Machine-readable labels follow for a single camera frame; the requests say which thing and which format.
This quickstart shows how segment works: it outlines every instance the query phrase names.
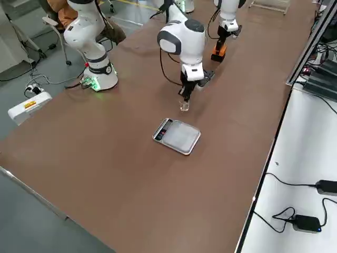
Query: robotic arm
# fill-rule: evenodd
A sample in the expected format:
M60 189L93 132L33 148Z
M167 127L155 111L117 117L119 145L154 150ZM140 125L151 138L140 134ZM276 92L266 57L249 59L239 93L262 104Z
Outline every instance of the robotic arm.
M116 72L103 45L96 37L105 29L106 21L96 0L67 0L69 6L78 12L78 17L64 32L66 42L81 51L86 60L82 84L95 91L110 89L118 82Z
M180 57L182 89L179 94L184 99L181 110L187 111L195 86L203 87L214 74L202 66L205 27L197 20L188 19L173 0L165 0L160 10L166 12L167 24L158 33L157 42L163 51Z
M241 32L242 26L236 22L236 12L245 2L246 0L214 0L217 7L214 15L216 16L220 12L220 23L217 29L219 38L213 50L212 60L222 62L225 58L226 39L231 35L238 37Z

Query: brown tabletop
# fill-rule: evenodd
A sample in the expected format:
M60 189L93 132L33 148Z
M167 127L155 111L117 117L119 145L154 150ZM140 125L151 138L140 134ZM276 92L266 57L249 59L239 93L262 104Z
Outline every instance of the brown tabletop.
M213 1L195 6L207 24ZM286 16L247 6L240 37L188 113L161 73L160 17L113 50L117 87L61 93L0 143L0 165L117 253L233 252L315 10L308 0ZM163 64L178 81L179 65L166 54ZM152 140L163 118L201 130L190 156Z

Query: digital kitchen scale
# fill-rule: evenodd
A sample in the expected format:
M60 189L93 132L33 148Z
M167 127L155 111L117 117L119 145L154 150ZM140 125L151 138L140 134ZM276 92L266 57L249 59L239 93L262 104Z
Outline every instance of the digital kitchen scale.
M160 124L152 138L181 154L189 155L200 135L199 129L179 120L167 118Z

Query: white table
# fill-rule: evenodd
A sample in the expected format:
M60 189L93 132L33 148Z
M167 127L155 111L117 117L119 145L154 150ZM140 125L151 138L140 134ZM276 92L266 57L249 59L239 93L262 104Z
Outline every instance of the white table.
M328 102L337 110L337 103ZM289 183L337 181L337 115L321 99L293 90L267 172ZM318 217L322 224L324 197L337 201L314 188L286 186L266 175L254 210L278 230L284 223L272 215L289 206L297 214ZM336 252L337 205L325 205L328 222L317 234L295 231L289 223L279 234L253 215L241 252Z

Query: person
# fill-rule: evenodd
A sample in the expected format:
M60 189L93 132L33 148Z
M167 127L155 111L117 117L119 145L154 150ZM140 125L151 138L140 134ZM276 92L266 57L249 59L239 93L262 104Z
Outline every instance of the person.
M53 11L58 13L58 19L65 29L73 20L77 18L77 11L73 10L68 5L67 0L47 0L47 2ZM107 27L107 29L105 29L101 35L112 40L118 45L118 43L122 42L126 38L125 33L109 18L107 18L106 21L109 22L113 29Z

